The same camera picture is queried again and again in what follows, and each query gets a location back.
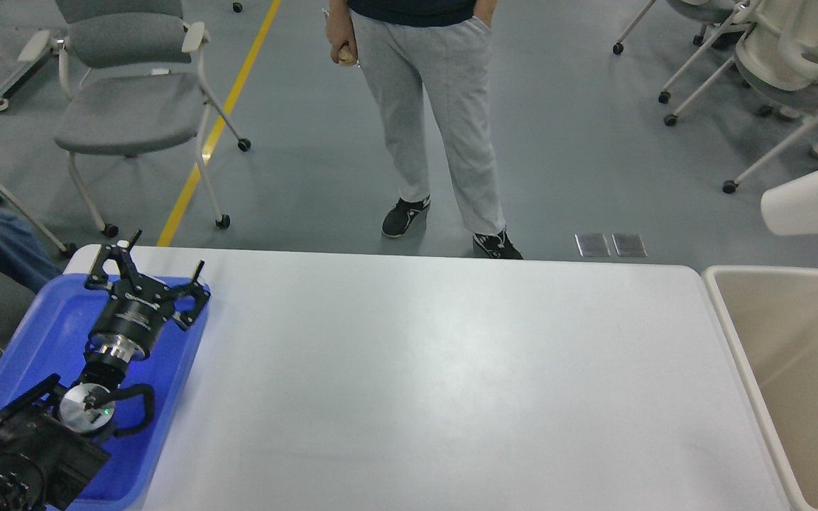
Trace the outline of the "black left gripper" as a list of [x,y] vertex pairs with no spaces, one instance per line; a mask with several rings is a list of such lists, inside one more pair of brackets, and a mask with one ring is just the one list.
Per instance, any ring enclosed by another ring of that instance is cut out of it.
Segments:
[[[132,352],[133,361],[143,361],[151,356],[168,318],[179,330],[188,331],[201,317],[211,297],[211,292],[200,282],[204,261],[196,265],[194,274],[185,284],[168,287],[161,281],[143,282],[143,275],[131,255],[142,233],[137,230],[126,246],[101,246],[84,282],[87,289],[110,291],[103,312],[88,334],[89,343],[93,347],[109,344],[123,347]],[[112,282],[105,272],[107,261],[116,263],[119,275],[116,282]],[[191,308],[180,309],[176,305],[178,300],[188,298],[192,299]]]

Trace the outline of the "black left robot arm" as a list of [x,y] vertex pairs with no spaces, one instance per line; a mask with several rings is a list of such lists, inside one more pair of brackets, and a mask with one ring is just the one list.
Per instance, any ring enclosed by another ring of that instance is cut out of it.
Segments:
[[211,292],[132,249],[51,280],[0,360],[0,510],[124,510],[153,475]]

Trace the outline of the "standing person's hand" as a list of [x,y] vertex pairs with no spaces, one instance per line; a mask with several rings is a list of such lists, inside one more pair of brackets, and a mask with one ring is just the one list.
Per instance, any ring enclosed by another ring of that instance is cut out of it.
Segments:
[[338,65],[356,65],[359,52],[348,2],[328,1],[327,10],[325,30],[331,46],[329,52],[331,61]]

